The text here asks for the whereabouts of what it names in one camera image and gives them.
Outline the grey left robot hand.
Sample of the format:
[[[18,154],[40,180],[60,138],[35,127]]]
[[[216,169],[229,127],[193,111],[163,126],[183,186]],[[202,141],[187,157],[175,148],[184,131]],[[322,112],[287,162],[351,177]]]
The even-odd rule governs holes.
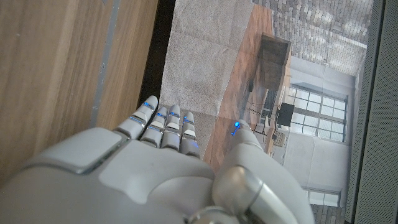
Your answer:
[[[195,121],[150,96],[114,130],[91,128],[34,156],[1,188],[2,223],[313,223],[297,180],[247,122],[220,169]]]

